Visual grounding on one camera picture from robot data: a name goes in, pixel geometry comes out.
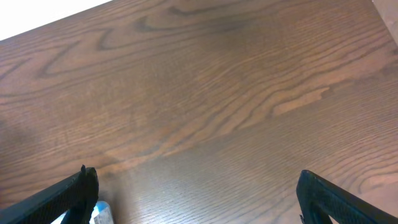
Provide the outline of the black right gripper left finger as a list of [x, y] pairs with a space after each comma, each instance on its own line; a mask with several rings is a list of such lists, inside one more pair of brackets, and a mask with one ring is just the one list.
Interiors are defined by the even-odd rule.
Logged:
[[1, 210], [3, 224], [88, 224], [98, 201], [99, 182], [95, 168], [82, 166], [66, 179]]

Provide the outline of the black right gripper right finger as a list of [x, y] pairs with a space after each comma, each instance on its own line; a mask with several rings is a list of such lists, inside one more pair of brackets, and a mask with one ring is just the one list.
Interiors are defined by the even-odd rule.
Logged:
[[296, 187], [303, 224], [390, 224], [397, 217], [365, 202], [310, 170], [303, 170]]

